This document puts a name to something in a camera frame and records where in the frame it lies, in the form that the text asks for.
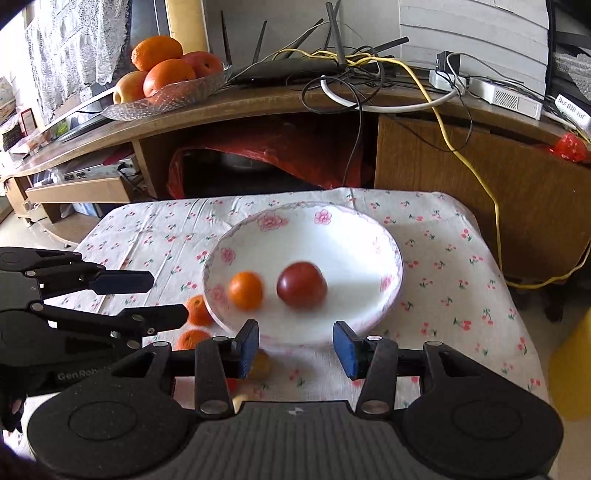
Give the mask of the red apple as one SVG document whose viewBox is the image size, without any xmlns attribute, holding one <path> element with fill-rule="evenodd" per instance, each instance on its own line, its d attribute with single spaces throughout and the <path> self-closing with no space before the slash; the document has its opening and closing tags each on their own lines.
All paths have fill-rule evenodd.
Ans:
<svg viewBox="0 0 591 480">
<path fill-rule="evenodd" d="M 196 78 L 204 78 L 223 71 L 221 59 L 211 52 L 194 51 L 184 54 L 182 59 L 191 66 Z"/>
</svg>

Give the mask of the white lace cloth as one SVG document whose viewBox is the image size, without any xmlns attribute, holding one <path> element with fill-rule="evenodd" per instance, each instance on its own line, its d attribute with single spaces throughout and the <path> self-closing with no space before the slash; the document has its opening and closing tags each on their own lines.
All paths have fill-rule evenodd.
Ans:
<svg viewBox="0 0 591 480">
<path fill-rule="evenodd" d="M 128 43 L 128 1 L 35 1 L 25 29 L 40 107 L 49 119 L 71 96 L 115 77 Z"/>
</svg>

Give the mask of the black power adapter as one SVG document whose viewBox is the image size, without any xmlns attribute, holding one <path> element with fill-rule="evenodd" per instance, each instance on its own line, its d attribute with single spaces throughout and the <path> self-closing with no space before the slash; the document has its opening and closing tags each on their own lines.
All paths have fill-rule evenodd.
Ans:
<svg viewBox="0 0 591 480">
<path fill-rule="evenodd" d="M 461 70 L 461 54 L 450 51 L 441 51 L 436 56 L 436 70 L 459 74 Z"/>
</svg>

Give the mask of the black wifi router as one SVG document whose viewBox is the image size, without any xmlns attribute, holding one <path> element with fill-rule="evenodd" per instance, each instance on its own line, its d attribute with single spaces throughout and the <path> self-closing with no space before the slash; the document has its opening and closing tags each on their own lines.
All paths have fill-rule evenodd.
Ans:
<svg viewBox="0 0 591 480">
<path fill-rule="evenodd" d="M 267 21 L 264 20 L 262 28 L 260 28 L 252 63 L 242 69 L 233 68 L 228 27 L 226 27 L 224 11 L 221 11 L 221 36 L 225 57 L 223 73 L 226 82 L 233 85 L 274 84 L 283 80 L 305 80 L 314 78 L 315 75 L 344 72 L 349 64 L 346 63 L 348 57 L 345 54 L 345 45 L 342 44 L 342 34 L 339 29 L 339 6 L 341 6 L 339 1 L 335 4 L 332 4 L 332 2 L 325 3 L 328 21 L 325 21 L 324 18 L 318 19 L 314 25 L 301 33 L 293 42 L 290 42 L 284 51 L 277 51 L 264 59 L 260 59 L 260 49 L 262 49 L 264 34 L 266 34 Z M 304 52 L 299 57 L 294 57 L 293 54 L 297 48 L 325 23 L 329 24 L 327 44 L 329 40 L 334 40 L 335 52 L 322 53 L 317 50 L 313 54 Z"/>
</svg>

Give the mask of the red plastic bag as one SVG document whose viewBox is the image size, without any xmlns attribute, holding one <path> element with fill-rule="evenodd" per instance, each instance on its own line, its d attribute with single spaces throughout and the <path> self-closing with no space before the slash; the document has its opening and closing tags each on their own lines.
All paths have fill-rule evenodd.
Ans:
<svg viewBox="0 0 591 480">
<path fill-rule="evenodd" d="M 173 199 L 358 188 L 359 120 L 351 114 L 270 115 L 200 125 L 175 143 L 167 179 Z"/>
</svg>

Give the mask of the yellow-brown round fruit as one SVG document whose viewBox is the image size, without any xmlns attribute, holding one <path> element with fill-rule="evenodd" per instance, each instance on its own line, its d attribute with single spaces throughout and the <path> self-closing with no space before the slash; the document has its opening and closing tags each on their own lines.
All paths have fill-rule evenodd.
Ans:
<svg viewBox="0 0 591 480">
<path fill-rule="evenodd" d="M 270 377 L 271 360 L 270 355 L 263 349 L 256 352 L 252 361 L 252 368 L 249 371 L 247 378 L 250 381 L 264 381 Z"/>
</svg>

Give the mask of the black metal shelf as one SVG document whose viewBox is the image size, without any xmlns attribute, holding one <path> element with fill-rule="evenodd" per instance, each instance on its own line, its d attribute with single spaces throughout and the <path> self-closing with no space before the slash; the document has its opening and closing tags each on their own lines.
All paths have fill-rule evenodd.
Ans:
<svg viewBox="0 0 591 480">
<path fill-rule="evenodd" d="M 562 95 L 590 113 L 590 2 L 547 1 L 546 95 Z"/>
</svg>

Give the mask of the large orange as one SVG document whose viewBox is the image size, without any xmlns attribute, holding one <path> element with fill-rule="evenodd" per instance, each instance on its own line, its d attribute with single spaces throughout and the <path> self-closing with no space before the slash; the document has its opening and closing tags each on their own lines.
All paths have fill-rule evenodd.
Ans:
<svg viewBox="0 0 591 480">
<path fill-rule="evenodd" d="M 183 59 L 164 60 L 147 73 L 143 82 L 143 94 L 152 96 L 163 87 L 196 78 L 192 67 Z"/>
<path fill-rule="evenodd" d="M 183 55 L 181 44 L 169 36 L 152 36 L 139 42 L 131 52 L 131 63 L 138 71 L 147 72 L 157 64 L 179 59 Z"/>
</svg>

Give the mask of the small red ornament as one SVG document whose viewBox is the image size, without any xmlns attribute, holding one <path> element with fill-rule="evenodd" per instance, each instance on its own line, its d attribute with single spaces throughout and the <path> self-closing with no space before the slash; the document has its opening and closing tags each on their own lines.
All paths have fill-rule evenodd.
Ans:
<svg viewBox="0 0 591 480">
<path fill-rule="evenodd" d="M 572 133 L 562 135 L 555 145 L 549 148 L 549 152 L 572 163 L 590 162 L 590 151 L 587 149 L 586 143 Z"/>
</svg>

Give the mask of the front large orange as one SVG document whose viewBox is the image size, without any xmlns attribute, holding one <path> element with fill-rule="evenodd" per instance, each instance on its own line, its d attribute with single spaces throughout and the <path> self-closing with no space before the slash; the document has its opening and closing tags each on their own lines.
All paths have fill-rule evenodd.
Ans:
<svg viewBox="0 0 591 480">
<path fill-rule="evenodd" d="M 164 60 L 147 73 L 143 82 L 143 94 L 152 96 L 163 87 L 196 78 L 192 67 L 183 59 Z"/>
</svg>

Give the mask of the white power strip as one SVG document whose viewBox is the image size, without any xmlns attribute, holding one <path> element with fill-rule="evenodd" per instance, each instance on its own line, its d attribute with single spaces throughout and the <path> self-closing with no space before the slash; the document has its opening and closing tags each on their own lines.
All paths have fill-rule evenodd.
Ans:
<svg viewBox="0 0 591 480">
<path fill-rule="evenodd" d="M 430 70 L 429 81 L 438 90 L 448 92 L 454 90 L 461 94 L 468 93 L 490 105 L 510 110 L 534 120 L 540 120 L 542 116 L 543 107 L 540 101 L 485 80 L 466 79 L 445 71 Z"/>
</svg>

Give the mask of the dark red tomato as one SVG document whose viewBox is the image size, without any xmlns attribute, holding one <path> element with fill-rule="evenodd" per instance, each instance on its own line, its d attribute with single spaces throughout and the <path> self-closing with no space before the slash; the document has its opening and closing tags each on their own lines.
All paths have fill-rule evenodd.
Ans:
<svg viewBox="0 0 591 480">
<path fill-rule="evenodd" d="M 280 273 L 276 294 L 294 309 L 312 309 L 325 301 L 328 284 L 321 270 L 311 262 L 296 262 Z"/>
</svg>

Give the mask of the wooden tv cabinet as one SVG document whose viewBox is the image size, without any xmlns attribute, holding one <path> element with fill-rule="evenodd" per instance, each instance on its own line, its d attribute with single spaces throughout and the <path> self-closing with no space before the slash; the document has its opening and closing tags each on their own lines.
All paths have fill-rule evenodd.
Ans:
<svg viewBox="0 0 591 480">
<path fill-rule="evenodd" d="M 85 154 L 129 144 L 148 193 L 169 198 L 175 143 L 192 127 L 270 115 L 332 113 L 321 91 L 293 86 L 228 88 L 204 102 L 135 121 L 113 121 L 67 142 L 54 142 L 17 168 L 27 177 Z M 422 119 L 355 116 L 363 140 L 360 187 L 441 192 L 476 217 L 481 233 L 511 278 L 544 281 L 588 257 L 590 171 L 549 147 L 560 130 L 476 101 L 453 100 Z"/>
</svg>

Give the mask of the small orange tangerine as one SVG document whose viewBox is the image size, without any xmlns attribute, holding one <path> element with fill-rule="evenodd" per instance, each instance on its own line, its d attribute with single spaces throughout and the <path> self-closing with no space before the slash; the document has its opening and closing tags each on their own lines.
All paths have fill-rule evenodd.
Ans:
<svg viewBox="0 0 591 480">
<path fill-rule="evenodd" d="M 240 310 L 259 309 L 263 303 L 263 281 L 255 272 L 239 272 L 228 284 L 228 296 L 233 305 Z"/>
</svg>

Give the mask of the white floral plate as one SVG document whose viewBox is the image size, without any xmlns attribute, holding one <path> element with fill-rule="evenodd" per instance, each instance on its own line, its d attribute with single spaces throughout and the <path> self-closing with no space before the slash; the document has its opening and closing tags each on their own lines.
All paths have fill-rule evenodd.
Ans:
<svg viewBox="0 0 591 480">
<path fill-rule="evenodd" d="M 317 307 L 294 309 L 276 294 L 280 274 L 298 261 L 318 267 L 328 284 Z M 263 301 L 252 312 L 230 299 L 230 281 L 242 272 L 263 283 Z M 336 321 L 359 333 L 377 326 L 403 277 L 400 248 L 379 222 L 342 205 L 298 202 L 256 213 L 224 233 L 204 263 L 202 285 L 207 310 L 226 332 L 254 319 L 264 347 L 321 345 L 331 342 Z"/>
</svg>

